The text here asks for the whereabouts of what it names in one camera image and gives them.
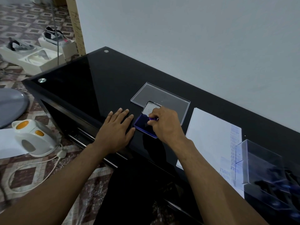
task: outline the paper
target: paper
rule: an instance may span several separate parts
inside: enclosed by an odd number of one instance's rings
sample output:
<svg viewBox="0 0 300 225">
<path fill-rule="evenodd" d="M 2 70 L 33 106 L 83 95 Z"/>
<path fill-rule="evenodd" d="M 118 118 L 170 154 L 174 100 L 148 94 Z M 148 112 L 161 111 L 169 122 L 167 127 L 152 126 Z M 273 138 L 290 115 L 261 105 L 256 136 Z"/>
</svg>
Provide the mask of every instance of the paper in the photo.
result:
<svg viewBox="0 0 300 225">
<path fill-rule="evenodd" d="M 242 129 L 203 110 L 194 108 L 186 137 L 206 161 L 244 198 L 233 184 L 235 146 L 242 142 Z"/>
<path fill-rule="evenodd" d="M 27 153 L 28 152 L 15 140 L 14 129 L 0 130 L 0 159 Z"/>
</svg>

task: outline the transparent container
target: transparent container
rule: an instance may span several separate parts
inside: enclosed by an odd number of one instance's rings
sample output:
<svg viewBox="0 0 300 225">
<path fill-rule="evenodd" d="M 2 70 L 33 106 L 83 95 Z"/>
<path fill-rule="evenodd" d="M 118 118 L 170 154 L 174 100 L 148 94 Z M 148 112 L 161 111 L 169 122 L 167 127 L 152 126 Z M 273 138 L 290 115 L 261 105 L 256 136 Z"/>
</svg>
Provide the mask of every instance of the transparent container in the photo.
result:
<svg viewBox="0 0 300 225">
<path fill-rule="evenodd" d="M 171 92 L 163 90 L 150 83 L 145 83 L 144 86 L 133 96 L 131 102 L 145 107 L 151 101 L 169 109 L 175 110 L 178 114 L 180 124 L 183 124 L 185 115 L 188 111 L 190 101 L 181 98 Z"/>
<path fill-rule="evenodd" d="M 300 166 L 249 140 L 236 146 L 235 187 L 300 222 Z"/>
</svg>

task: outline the human hand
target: human hand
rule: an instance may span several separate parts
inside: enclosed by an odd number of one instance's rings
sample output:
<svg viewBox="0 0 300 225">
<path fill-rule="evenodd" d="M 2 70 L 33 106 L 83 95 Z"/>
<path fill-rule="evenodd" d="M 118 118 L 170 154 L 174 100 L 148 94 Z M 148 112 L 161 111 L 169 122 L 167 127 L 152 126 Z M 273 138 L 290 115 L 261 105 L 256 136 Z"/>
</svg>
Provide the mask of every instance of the human hand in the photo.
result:
<svg viewBox="0 0 300 225">
<path fill-rule="evenodd" d="M 187 139 L 180 126 L 176 111 L 161 106 L 154 108 L 149 117 L 159 118 L 157 121 L 148 121 L 148 125 L 151 125 L 156 136 L 170 147 L 177 144 L 178 141 Z"/>
<path fill-rule="evenodd" d="M 125 132 L 133 119 L 133 115 L 131 114 L 121 124 L 128 113 L 128 109 L 122 112 L 122 108 L 120 108 L 115 114 L 112 111 L 108 114 L 92 143 L 95 149 L 99 149 L 107 155 L 119 151 L 129 143 L 135 128 L 131 128 L 127 134 Z"/>
</svg>

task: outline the patterned floor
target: patterned floor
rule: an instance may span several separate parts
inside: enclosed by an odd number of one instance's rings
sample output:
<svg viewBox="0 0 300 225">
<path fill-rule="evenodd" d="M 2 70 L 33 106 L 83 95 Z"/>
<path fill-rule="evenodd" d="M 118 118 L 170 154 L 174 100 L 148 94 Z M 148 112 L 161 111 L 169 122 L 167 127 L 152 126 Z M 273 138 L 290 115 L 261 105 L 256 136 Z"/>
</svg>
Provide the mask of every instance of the patterned floor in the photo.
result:
<svg viewBox="0 0 300 225">
<path fill-rule="evenodd" d="M 58 25 L 58 30 L 61 30 L 66 37 L 75 40 L 67 7 L 55 8 L 55 21 Z M 7 43 L 8 37 L 17 37 L 28 43 L 39 45 L 38 38 L 48 25 L 53 27 L 52 14 L 49 7 L 35 4 L 0 5 L 0 45 Z M 21 83 L 23 79 L 28 77 L 25 75 L 22 67 L 2 61 L 0 62 L 0 69 L 4 69 L 6 72 L 4 74 L 0 71 L 0 88 L 13 88 L 23 91 L 29 96 L 30 105 L 18 120 L 27 118 L 38 120 L 47 125 L 57 137 L 61 138 L 51 119 Z M 67 156 L 65 159 L 60 160 L 53 174 L 72 161 L 81 152 L 81 149 L 65 138 L 61 139 L 61 143 L 64 149 L 67 150 Z M 0 180 L 6 194 L 5 198 L 3 193 L 0 192 L 0 212 L 26 194 L 12 193 L 8 188 L 8 176 L 19 166 L 53 158 L 60 149 L 58 148 L 43 158 L 33 158 L 26 154 L 0 160 Z M 53 169 L 55 162 L 56 159 L 45 163 L 29 165 L 18 170 L 9 181 L 10 188 L 16 191 L 25 191 L 32 188 L 47 177 Z M 112 173 L 113 169 L 104 163 L 101 163 L 96 168 L 79 194 L 63 225 L 93 224 L 107 192 L 107 185 Z M 158 206 L 157 203 L 153 205 L 153 215 L 156 219 L 151 224 L 171 224 L 174 221 L 172 213 L 165 206 Z"/>
</svg>

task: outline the open white box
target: open white box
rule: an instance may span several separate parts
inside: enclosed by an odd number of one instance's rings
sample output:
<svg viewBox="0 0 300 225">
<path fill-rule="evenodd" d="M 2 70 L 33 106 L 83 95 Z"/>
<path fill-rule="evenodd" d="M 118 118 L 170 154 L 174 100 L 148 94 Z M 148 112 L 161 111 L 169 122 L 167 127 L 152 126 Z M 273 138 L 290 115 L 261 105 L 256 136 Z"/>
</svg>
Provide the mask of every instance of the open white box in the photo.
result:
<svg viewBox="0 0 300 225">
<path fill-rule="evenodd" d="M 57 45 L 46 41 L 43 37 L 38 39 L 41 47 L 47 48 L 57 52 Z M 59 52 L 64 54 L 65 60 L 71 60 L 71 57 L 77 54 L 77 47 L 74 40 L 69 39 L 63 46 L 59 46 Z"/>
<path fill-rule="evenodd" d="M 49 57 L 49 60 L 45 60 L 43 57 L 37 56 L 37 54 L 44 50 Z M 64 55 L 62 53 L 58 53 L 59 64 L 66 63 Z M 57 66 L 57 52 L 53 50 L 49 50 L 46 48 L 42 48 L 34 53 L 31 53 L 20 60 L 20 66 L 23 67 L 24 71 L 28 75 L 36 75 L 38 73 L 44 72 L 48 69 L 51 69 Z"/>
<path fill-rule="evenodd" d="M 29 50 L 29 51 L 16 52 L 16 51 L 12 51 L 11 49 L 7 48 L 7 44 L 3 44 L 0 47 L 0 54 L 2 55 L 3 60 L 13 63 L 15 65 L 21 65 L 20 64 L 21 58 L 42 49 L 40 46 L 36 46 L 36 45 L 32 45 L 32 46 L 34 46 L 35 49 Z"/>
</svg>

